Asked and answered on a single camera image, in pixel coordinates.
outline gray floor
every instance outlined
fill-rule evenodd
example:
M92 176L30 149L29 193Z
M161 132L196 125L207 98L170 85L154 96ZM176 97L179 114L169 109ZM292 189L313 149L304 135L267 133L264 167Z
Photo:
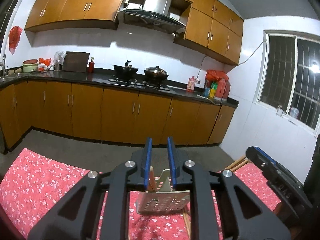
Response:
M84 142L31 130L22 142L6 155L0 154L0 175L4 175L15 158L24 149L34 151L58 162L79 168L107 172L130 160L138 147L115 146ZM233 162L220 147L187 147L189 158L211 171L219 171ZM151 165L155 176L169 168L167 148L153 148Z

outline plastic bag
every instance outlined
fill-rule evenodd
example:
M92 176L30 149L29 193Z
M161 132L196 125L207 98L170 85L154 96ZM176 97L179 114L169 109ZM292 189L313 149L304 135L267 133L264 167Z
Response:
M44 63L46 66L49 66L51 64L51 58L48 58L48 59L40 58L39 63Z
M53 64L55 65L59 60L60 64L63 65L63 60L65 56L66 56L66 53L64 51L57 51L53 57Z
M13 55L20 41L22 29L19 26L13 27L9 32L9 51Z
M208 79L210 81L219 81L222 78L225 81L229 80L227 74L224 71L221 71L221 70L208 69L207 70L207 74L205 75L205 79Z
M48 67L47 67L46 64L44 64L44 63L38 64L38 70L44 71L44 70L47 70L47 69L48 69Z

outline cutting board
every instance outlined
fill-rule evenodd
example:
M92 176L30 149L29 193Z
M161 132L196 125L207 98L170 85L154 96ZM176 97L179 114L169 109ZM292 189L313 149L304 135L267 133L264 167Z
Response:
M89 52L67 51L63 61L62 70L85 72L87 70L89 56Z

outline metal screw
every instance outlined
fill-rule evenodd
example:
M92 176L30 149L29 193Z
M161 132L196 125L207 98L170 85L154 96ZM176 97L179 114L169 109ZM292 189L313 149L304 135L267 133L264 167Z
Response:
M98 173L96 172L96 171L89 171L88 172L88 177L90 178L90 179L93 179L93 178L95 178L95 177L97 177L98 176Z
M230 170L224 170L224 171L222 172L222 175L225 176L226 178L229 178L229 177L232 176L232 171L230 171Z
M134 161L127 161L125 163L125 166L128 168L132 168L134 165L136 165L136 163Z
M195 166L195 162L192 160L188 160L184 163L187 167L193 167Z

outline red plastic bag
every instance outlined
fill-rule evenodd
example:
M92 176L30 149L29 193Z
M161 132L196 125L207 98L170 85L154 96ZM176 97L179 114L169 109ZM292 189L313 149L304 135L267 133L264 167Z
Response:
M208 79L210 81L219 81L222 78L225 81L229 80L227 74L224 71L221 71L221 70L208 69L207 70L207 74L205 75L205 79Z
M22 29L19 26L13 27L9 32L9 51L12 55L19 44L21 33Z
M39 59L39 64L40 63L44 63L46 66L49 66L51 64L51 58L48 58L48 59L44 59L44 58L40 58Z

